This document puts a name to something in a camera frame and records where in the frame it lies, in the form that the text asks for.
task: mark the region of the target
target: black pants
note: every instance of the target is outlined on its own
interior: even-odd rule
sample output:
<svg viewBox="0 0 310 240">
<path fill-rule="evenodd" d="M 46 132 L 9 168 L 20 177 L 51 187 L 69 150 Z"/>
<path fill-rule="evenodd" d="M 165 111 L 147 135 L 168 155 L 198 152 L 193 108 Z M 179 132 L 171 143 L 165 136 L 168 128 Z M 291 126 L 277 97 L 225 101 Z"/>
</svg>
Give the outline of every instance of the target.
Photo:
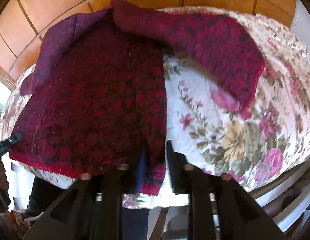
<svg viewBox="0 0 310 240">
<path fill-rule="evenodd" d="M 23 217 L 36 217 L 45 211 L 49 205 L 63 192 L 42 179 L 35 177 L 30 201 Z M 146 240 L 149 209 L 122 208 L 123 240 Z"/>
</svg>

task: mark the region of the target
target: knitted garment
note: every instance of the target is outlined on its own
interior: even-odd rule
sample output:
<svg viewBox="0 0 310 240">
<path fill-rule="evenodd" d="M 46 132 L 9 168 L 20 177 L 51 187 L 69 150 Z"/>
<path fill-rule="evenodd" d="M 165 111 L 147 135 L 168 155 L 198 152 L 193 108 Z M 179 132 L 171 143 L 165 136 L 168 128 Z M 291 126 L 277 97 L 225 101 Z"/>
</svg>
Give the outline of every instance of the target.
<svg viewBox="0 0 310 240">
<path fill-rule="evenodd" d="M 251 36 L 225 15 L 167 14 L 112 0 L 121 30 L 164 41 L 206 66 L 219 84 L 247 108 L 253 101 L 265 60 Z"/>
<path fill-rule="evenodd" d="M 45 80 L 33 82 L 33 95 L 13 130 L 23 138 L 12 147 L 10 157 L 78 178 L 84 172 L 99 175 L 110 166 L 138 160 L 145 149 L 142 192 L 156 195 L 165 175 L 162 48 L 157 41 L 122 32 L 112 11 L 105 14 L 64 50 L 57 64 L 36 67 L 33 76 Z M 50 42 L 56 39 L 61 44 L 68 29 L 61 24 L 44 40 L 50 35 Z"/>
<path fill-rule="evenodd" d="M 78 178 L 146 156 L 142 192 L 156 195 L 165 175 L 166 92 L 162 43 L 211 70 L 245 108 L 265 62 L 245 29 L 221 15 L 170 15 L 113 0 L 113 10 L 77 14 L 46 33 L 32 93 L 13 132 L 10 157 Z"/>
</svg>

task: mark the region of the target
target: floral fabric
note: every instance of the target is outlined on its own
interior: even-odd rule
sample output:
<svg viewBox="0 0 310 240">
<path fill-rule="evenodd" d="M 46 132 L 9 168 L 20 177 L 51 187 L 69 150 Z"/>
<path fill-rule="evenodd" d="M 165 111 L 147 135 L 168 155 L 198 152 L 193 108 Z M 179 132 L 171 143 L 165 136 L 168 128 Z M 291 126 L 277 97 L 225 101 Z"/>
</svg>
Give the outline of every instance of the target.
<svg viewBox="0 0 310 240">
<path fill-rule="evenodd" d="M 263 15 L 210 7 L 164 9 L 171 13 L 224 14 L 242 24 L 266 59 L 267 66 L 249 109 L 221 90 L 217 80 L 184 53 L 163 55 L 167 92 L 167 139 L 174 150 L 204 172 L 227 172 L 247 191 L 276 179 L 310 158 L 310 61 L 308 51 L 289 29 Z M 29 97 L 19 96 L 18 80 L 0 120 L 0 140 L 10 136 Z M 32 171 L 60 185 L 63 176 Z M 129 208 L 181 206 L 187 195 L 174 195 L 166 173 L 158 196 L 125 195 Z"/>
</svg>

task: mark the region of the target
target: yellow flower print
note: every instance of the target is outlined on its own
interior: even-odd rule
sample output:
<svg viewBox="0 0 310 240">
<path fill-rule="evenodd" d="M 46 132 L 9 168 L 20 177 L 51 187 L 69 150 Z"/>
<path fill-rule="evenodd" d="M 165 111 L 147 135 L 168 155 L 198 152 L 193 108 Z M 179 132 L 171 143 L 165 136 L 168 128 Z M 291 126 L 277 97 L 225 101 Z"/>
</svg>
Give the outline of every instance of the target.
<svg viewBox="0 0 310 240">
<path fill-rule="evenodd" d="M 228 162 L 237 160 L 245 153 L 244 127 L 236 120 L 226 124 L 222 147 L 226 150 L 224 159 Z"/>
</svg>

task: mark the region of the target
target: white floral cloth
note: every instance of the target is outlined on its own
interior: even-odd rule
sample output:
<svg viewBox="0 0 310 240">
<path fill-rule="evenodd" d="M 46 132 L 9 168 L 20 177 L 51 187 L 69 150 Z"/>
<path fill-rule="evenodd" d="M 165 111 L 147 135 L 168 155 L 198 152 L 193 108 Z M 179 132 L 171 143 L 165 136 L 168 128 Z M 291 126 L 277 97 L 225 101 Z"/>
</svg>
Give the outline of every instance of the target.
<svg viewBox="0 0 310 240">
<path fill-rule="evenodd" d="M 167 8 L 168 13 L 213 13 L 242 24 L 264 55 L 267 67 L 249 109 L 217 87 L 211 74 L 181 52 L 165 51 L 167 139 L 204 172 L 228 172 L 247 191 L 276 179 L 310 158 L 310 61 L 303 43 L 289 29 L 263 15 L 210 7 Z M 19 96 L 32 66 L 16 83 L 0 120 L 0 140 L 8 138 L 30 96 Z M 20 164 L 61 188 L 74 179 Z M 158 196 L 124 195 L 128 208 L 182 206 L 166 173 Z"/>
</svg>

